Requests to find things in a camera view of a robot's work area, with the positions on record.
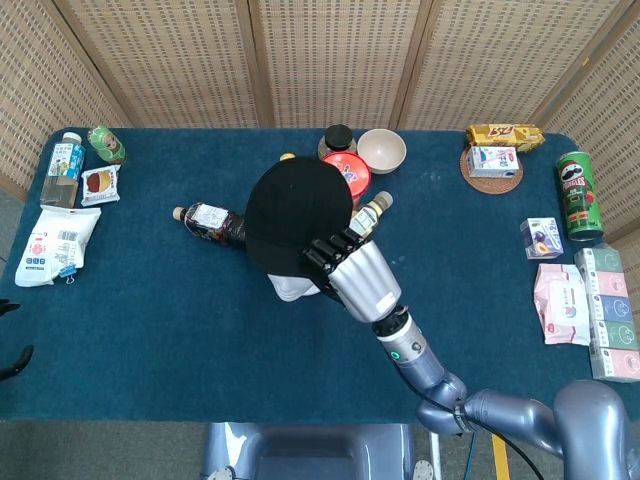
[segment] green can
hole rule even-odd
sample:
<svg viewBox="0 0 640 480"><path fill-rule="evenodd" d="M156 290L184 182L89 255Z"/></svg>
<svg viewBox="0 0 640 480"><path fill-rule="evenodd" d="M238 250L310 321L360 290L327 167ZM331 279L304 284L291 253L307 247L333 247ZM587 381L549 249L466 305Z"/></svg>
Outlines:
<svg viewBox="0 0 640 480"><path fill-rule="evenodd" d="M571 240L593 240L602 236L602 217L591 170L591 157L585 152L564 154L556 163L562 185L562 199Z"/></svg>

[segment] red lid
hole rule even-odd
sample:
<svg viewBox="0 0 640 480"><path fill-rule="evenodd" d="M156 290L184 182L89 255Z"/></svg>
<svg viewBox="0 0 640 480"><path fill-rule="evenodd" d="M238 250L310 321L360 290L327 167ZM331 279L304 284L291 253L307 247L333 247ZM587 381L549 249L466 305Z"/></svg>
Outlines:
<svg viewBox="0 0 640 480"><path fill-rule="evenodd" d="M355 153L335 152L324 157L322 161L330 163L342 172L342 176L347 181L349 190L351 190L354 203L369 188L371 173L364 160Z"/></svg>

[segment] stack of boxes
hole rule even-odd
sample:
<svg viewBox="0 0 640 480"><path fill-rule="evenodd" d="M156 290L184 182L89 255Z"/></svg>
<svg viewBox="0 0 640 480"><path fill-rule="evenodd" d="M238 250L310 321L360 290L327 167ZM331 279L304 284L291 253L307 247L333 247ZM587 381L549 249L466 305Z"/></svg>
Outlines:
<svg viewBox="0 0 640 480"><path fill-rule="evenodd" d="M589 302L593 378L640 381L640 353L620 255L613 248L584 248L575 261Z"/></svg>

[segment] cork coaster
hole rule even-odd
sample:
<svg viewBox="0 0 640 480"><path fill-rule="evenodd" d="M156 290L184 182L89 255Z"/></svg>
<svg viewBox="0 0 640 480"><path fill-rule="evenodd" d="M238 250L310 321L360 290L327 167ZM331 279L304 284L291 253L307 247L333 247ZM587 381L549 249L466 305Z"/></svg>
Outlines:
<svg viewBox="0 0 640 480"><path fill-rule="evenodd" d="M465 148L460 155L460 172L469 185L482 193L488 193L489 195L502 195L503 193L509 193L516 188L522 181L524 176L524 170L522 169L522 163L518 159L518 172L511 178L483 178L483 177L470 177L469 165L467 164L467 153L469 147Z"/></svg>

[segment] table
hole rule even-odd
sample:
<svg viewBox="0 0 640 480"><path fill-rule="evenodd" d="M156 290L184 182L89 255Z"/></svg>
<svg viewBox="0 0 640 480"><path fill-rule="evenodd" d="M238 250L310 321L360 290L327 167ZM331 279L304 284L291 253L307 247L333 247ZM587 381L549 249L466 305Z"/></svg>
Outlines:
<svg viewBox="0 0 640 480"><path fill-rule="evenodd" d="M86 129L72 129L81 134ZM280 423L409 422L418 399L370 327L321 296L281 302L242 251L195 238L171 218L197 201L242 212L252 185L284 152L312 155L321 130L115 130L130 162L73 285L13 285L39 214L36 174L0 297L22 308L0 321L0 365L33 343L31 364L0 384L4 418ZM504 196L471 189L458 168L462 132L400 132L407 160L375 176L366 200L395 202L374 238L440 361L470 392L493 388L549 403L590 378L585 347L545 346L532 302L537 263L519 225L553 216L564 229L553 164L562 135L522 156ZM56 132L42 158L48 159ZM88 151L86 168L102 165ZM557 259L580 245L566 240ZM632 419L640 385L611 384Z"/></svg>

